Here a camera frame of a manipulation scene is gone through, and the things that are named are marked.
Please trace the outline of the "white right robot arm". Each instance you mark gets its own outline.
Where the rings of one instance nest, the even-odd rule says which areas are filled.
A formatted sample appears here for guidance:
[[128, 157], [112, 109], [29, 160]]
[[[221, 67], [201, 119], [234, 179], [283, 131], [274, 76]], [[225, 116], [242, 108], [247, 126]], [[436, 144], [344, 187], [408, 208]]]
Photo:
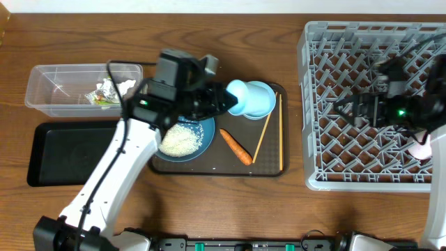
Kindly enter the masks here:
[[362, 93], [333, 104], [333, 109], [349, 124], [368, 120], [374, 128], [394, 126], [406, 132], [420, 146], [429, 145], [433, 178], [429, 210], [418, 250], [445, 249], [445, 55], [434, 59], [423, 96], [406, 96], [403, 58], [378, 64], [386, 92]]

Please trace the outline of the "wooden chopstick left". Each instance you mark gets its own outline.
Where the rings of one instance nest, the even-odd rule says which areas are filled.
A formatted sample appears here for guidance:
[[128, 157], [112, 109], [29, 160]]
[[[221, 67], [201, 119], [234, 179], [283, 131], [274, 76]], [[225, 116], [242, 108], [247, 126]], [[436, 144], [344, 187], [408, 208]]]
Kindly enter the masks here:
[[[281, 113], [282, 113], [282, 95], [277, 95], [277, 94], [278, 94], [278, 92], [275, 93], [275, 97], [277, 97], [277, 96], [279, 97], [279, 115], [281, 116]], [[256, 147], [256, 151], [255, 151], [255, 154], [254, 154], [254, 157], [253, 157], [252, 164], [254, 164], [256, 162], [256, 159], [257, 159], [257, 156], [259, 154], [259, 151], [260, 151], [260, 148], [261, 148], [261, 145], [262, 145], [262, 142], [263, 142], [263, 138], [264, 138], [264, 135], [266, 133], [266, 130], [267, 130], [267, 127], [268, 127], [271, 115], [272, 115], [272, 112], [269, 113], [269, 115], [267, 115], [266, 121], [265, 121], [264, 126], [263, 126], [263, 130], [261, 132], [261, 136], [259, 138], [259, 142], [258, 142], [257, 147]]]

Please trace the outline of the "light blue bowl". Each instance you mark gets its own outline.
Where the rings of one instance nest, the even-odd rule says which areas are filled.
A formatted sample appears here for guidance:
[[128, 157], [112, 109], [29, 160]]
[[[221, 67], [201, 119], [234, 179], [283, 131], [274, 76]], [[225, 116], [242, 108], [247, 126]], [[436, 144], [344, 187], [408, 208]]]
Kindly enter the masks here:
[[247, 101], [243, 116], [251, 120], [259, 120], [269, 115], [275, 108], [276, 95], [273, 89], [260, 81], [246, 82]]

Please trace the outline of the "clear plastic bin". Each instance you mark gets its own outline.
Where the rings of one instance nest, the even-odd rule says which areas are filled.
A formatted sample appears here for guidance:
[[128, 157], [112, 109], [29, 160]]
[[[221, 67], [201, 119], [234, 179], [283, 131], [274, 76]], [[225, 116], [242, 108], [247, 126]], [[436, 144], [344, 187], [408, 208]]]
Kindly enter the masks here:
[[107, 77], [104, 63], [34, 66], [24, 103], [51, 117], [120, 116], [118, 103], [92, 103], [86, 98]]

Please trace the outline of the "dark blue plate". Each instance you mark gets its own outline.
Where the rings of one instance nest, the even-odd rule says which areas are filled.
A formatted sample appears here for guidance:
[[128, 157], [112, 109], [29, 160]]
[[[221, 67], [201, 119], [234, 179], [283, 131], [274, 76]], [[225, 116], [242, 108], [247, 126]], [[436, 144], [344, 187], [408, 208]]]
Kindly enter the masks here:
[[213, 118], [206, 119], [203, 121], [191, 121], [191, 120], [187, 120], [184, 117], [180, 117], [178, 119], [178, 123], [202, 125], [203, 132], [204, 132], [202, 146], [199, 148], [198, 151], [194, 152], [193, 154], [190, 154], [190, 155], [187, 155], [184, 157], [179, 157], [179, 158], [175, 158], [175, 157], [171, 157], [171, 156], [163, 154], [160, 151], [160, 147], [159, 147], [159, 150], [155, 155], [157, 157], [161, 158], [162, 160], [169, 161], [169, 162], [187, 162], [187, 161], [193, 160], [193, 159], [197, 158], [198, 156], [200, 156], [202, 153], [204, 153], [213, 141], [213, 137], [215, 135], [215, 120]]

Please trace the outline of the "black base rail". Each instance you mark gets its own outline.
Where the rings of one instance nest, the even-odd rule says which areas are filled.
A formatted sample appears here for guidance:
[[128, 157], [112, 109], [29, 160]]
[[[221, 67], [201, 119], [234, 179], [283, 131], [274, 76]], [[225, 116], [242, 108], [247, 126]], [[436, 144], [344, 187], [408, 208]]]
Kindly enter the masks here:
[[382, 241], [359, 232], [339, 234], [335, 237], [311, 230], [300, 240], [267, 239], [190, 239], [185, 236], [160, 238], [149, 236], [138, 229], [125, 229], [110, 238], [119, 250], [148, 251], [335, 251], [335, 250], [418, 250], [412, 241]]

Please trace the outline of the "light blue plastic cup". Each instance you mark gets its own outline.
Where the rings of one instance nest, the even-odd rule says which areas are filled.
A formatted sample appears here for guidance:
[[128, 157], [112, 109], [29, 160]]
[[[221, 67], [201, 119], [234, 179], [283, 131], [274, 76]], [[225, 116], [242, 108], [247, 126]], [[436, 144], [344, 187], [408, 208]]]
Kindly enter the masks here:
[[237, 104], [229, 109], [229, 113], [234, 116], [242, 115], [247, 103], [248, 88], [246, 83], [235, 79], [228, 84], [226, 90], [237, 98]]

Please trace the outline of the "black plastic tray bin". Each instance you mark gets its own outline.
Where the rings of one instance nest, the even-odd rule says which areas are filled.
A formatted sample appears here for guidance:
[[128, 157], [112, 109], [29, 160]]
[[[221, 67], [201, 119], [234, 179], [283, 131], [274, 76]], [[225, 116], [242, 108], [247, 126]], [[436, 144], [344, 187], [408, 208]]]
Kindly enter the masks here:
[[26, 181], [31, 187], [83, 185], [107, 150], [116, 121], [42, 123], [35, 129]]

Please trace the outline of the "dark brown serving tray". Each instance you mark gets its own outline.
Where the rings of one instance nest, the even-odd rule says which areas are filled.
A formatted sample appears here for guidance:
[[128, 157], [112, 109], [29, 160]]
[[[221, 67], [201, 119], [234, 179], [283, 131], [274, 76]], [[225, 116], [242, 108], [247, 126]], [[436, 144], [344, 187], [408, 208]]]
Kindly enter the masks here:
[[266, 119], [249, 120], [244, 116], [228, 113], [215, 118], [215, 135], [211, 145], [197, 158], [187, 162], [169, 162], [154, 155], [148, 163], [158, 174], [198, 176], [252, 176], [277, 177], [289, 169], [289, 129], [287, 115], [287, 93], [279, 84], [268, 84], [277, 95], [282, 95], [283, 118], [283, 170], [279, 170], [279, 97], [256, 162], [244, 165], [229, 148], [220, 134], [225, 129], [252, 157], [254, 157]]

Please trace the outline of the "pink plastic cup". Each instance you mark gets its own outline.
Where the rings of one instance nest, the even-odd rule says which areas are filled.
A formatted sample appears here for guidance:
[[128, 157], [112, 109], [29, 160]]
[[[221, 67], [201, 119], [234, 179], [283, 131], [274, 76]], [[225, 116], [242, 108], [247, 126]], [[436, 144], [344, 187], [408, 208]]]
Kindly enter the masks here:
[[424, 134], [426, 131], [418, 132], [415, 134], [416, 139], [413, 139], [412, 137], [408, 140], [408, 144], [410, 147], [408, 148], [409, 154], [411, 154], [414, 158], [418, 160], [426, 160], [431, 157], [432, 150], [430, 146], [430, 138], [431, 136], [428, 135], [426, 139], [426, 143], [424, 145], [419, 144], [424, 138]]

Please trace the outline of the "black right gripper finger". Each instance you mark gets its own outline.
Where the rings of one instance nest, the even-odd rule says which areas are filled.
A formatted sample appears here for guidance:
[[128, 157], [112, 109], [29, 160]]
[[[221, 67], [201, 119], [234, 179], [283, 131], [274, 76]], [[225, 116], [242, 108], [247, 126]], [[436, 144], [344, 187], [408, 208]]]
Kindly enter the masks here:
[[352, 109], [349, 112], [339, 111], [341, 117], [352, 126], [358, 127], [362, 119], [368, 121], [368, 124], [372, 127], [376, 127], [376, 120], [378, 111], [376, 109], [369, 109], [367, 107], [359, 107], [358, 109]]
[[355, 94], [334, 103], [334, 110], [341, 111], [341, 107], [352, 104], [353, 112], [371, 112], [378, 108], [378, 96], [375, 93]]

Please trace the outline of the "grey dishwasher rack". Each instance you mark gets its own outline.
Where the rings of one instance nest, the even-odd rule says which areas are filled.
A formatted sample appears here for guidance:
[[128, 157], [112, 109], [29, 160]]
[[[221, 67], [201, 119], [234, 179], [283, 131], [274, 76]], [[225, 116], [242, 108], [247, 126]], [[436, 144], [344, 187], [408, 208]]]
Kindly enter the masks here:
[[428, 192], [432, 161], [409, 154], [412, 140], [391, 127], [358, 126], [334, 102], [386, 90], [376, 65], [403, 57], [406, 93], [422, 95], [433, 58], [445, 53], [443, 23], [308, 22], [297, 46], [305, 183], [315, 191]]

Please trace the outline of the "pile of white rice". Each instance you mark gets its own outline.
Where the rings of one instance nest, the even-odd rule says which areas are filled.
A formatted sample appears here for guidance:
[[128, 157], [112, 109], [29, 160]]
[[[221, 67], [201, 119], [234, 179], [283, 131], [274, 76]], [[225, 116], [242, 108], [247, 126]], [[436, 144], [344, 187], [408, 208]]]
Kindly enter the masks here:
[[202, 125], [177, 123], [167, 131], [160, 151], [171, 157], [184, 157], [199, 150], [203, 137]]

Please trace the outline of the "foil snack wrapper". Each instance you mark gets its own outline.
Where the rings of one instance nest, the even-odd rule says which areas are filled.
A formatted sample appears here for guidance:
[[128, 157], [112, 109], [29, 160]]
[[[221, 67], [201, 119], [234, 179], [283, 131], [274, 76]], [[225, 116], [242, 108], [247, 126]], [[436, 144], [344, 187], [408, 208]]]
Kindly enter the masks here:
[[129, 79], [114, 85], [110, 78], [104, 78], [96, 84], [96, 90], [85, 94], [84, 98], [92, 105], [119, 104], [119, 97], [123, 98], [135, 84], [135, 80]]

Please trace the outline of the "orange carrot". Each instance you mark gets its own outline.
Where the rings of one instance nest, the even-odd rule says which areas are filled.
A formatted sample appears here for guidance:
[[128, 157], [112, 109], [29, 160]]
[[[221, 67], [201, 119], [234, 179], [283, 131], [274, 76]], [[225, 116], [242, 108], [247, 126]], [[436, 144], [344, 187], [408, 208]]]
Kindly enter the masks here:
[[251, 155], [225, 129], [220, 129], [220, 134], [229, 148], [244, 165], [248, 166], [253, 163]]

